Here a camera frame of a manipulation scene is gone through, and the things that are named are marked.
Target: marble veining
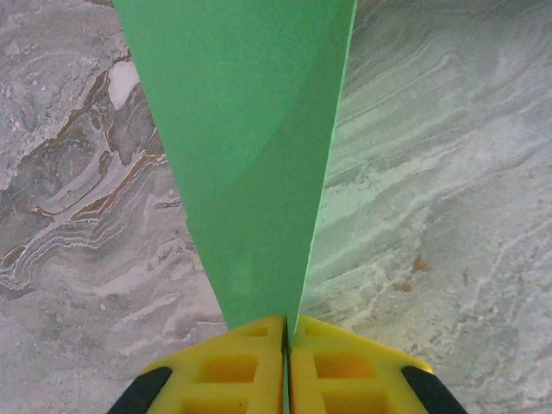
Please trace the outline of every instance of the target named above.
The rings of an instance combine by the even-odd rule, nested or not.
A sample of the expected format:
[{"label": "marble veining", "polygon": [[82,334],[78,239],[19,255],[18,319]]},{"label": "marble veining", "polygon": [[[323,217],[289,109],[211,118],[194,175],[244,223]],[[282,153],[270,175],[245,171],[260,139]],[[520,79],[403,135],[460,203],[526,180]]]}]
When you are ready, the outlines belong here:
[{"label": "marble veining", "polygon": [[[470,413],[549,413],[552,3],[375,4],[303,312],[424,358]],[[0,3],[2,413],[107,411],[225,330],[112,6]]]}]

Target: green plastic sheet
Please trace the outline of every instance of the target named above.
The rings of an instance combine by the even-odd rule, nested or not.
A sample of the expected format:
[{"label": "green plastic sheet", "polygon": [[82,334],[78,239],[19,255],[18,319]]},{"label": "green plastic sheet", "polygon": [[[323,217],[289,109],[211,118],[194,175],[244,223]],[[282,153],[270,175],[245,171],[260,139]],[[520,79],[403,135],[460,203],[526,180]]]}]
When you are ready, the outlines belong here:
[{"label": "green plastic sheet", "polygon": [[229,329],[296,329],[354,0],[116,0]]}]

